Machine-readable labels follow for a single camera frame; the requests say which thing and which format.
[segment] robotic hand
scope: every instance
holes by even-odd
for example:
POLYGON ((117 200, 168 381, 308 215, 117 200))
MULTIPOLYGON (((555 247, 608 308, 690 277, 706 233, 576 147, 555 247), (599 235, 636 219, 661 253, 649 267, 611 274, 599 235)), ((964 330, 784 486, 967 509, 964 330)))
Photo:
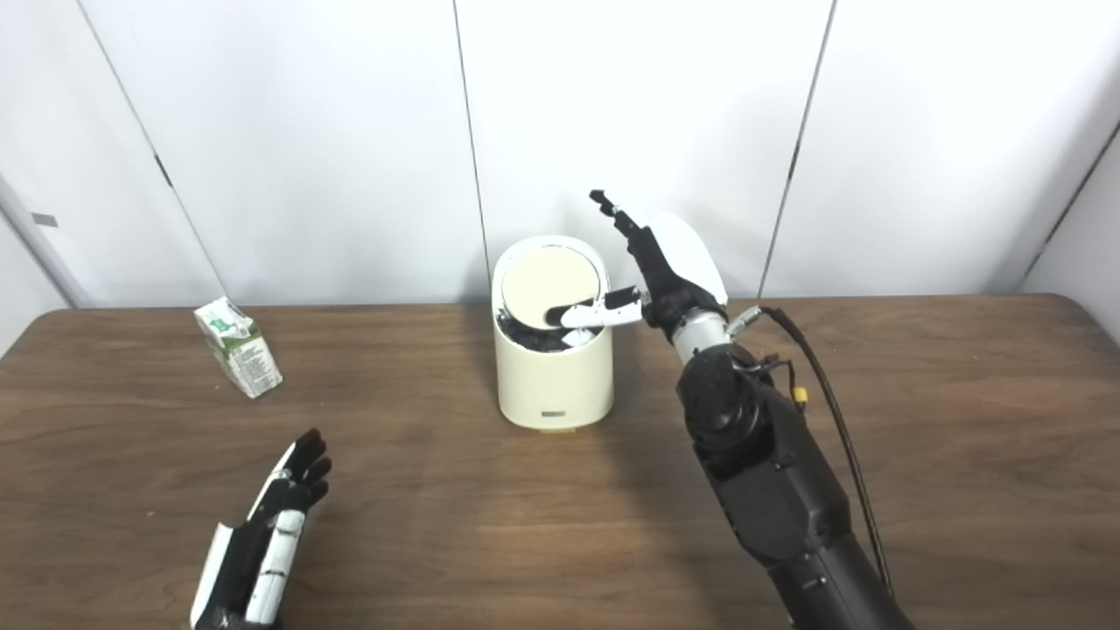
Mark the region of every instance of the robotic hand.
MULTIPOLYGON (((794 627, 913 630, 895 603, 885 563, 876 574, 856 541, 848 498, 801 408, 774 388, 769 370, 776 358, 758 361, 732 342, 763 314, 802 343, 800 331, 766 307, 728 322, 719 271, 688 224, 662 214, 641 228, 603 191, 590 196, 626 237, 647 291, 629 287, 599 303, 558 306, 547 321, 591 327, 644 318, 664 332, 684 364, 676 393, 693 452, 740 546, 765 567, 794 627)), ((802 348, 823 377, 808 344, 802 348)), ((822 386, 828 388, 823 378, 822 386)), ((867 508, 865 516, 872 527, 867 508)))
POLYGON ((267 630, 277 619, 307 511, 326 495, 330 458, 318 429, 293 442, 245 522, 218 524, 190 606, 194 630, 267 630))

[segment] cable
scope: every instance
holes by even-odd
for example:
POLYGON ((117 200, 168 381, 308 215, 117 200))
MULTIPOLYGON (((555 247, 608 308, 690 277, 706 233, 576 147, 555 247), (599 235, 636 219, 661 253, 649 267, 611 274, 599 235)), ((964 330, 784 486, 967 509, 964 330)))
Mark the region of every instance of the cable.
POLYGON ((782 330, 790 335, 790 339, 797 343, 802 353, 805 354, 805 359, 809 360, 809 364, 813 368, 816 380, 821 383, 821 390, 824 392, 824 401, 828 402, 829 409, 832 411, 832 418, 837 424, 837 432, 840 434, 840 443, 843 445, 844 455, 848 457, 848 467, 851 469, 852 481, 856 483, 856 493, 859 495, 859 504, 864 511, 864 521, 867 524, 867 535, 871 539, 871 553, 875 555, 875 564, 879 569, 879 578, 883 580, 883 585, 887 587, 887 592, 894 597, 895 590, 890 585, 890 571, 887 568, 887 558, 883 553, 883 540, 879 537, 879 527, 875 522, 875 513, 871 511, 871 502, 867 498, 867 485, 864 483, 864 473, 859 467, 859 458, 856 456, 856 447, 851 443, 851 435, 848 434, 848 425, 844 423, 843 413, 840 411, 840 404, 837 402, 836 393, 832 392, 832 386, 829 385, 829 379, 824 374, 824 368, 816 359, 816 354, 813 352, 812 346, 809 345, 809 341, 802 334, 801 328, 793 323, 793 319, 784 311, 763 306, 762 312, 768 315, 771 319, 774 319, 777 325, 782 326, 782 330))

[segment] trash can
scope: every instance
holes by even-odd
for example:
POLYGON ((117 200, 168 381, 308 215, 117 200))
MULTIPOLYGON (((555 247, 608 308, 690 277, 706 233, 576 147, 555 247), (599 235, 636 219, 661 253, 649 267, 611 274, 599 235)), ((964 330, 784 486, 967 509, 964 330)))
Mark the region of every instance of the trash can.
POLYGON ((615 396, 610 328, 558 328, 544 314, 609 290, 603 259, 580 240, 534 237, 502 254, 491 315, 498 405, 510 421, 562 430, 607 415, 615 396))

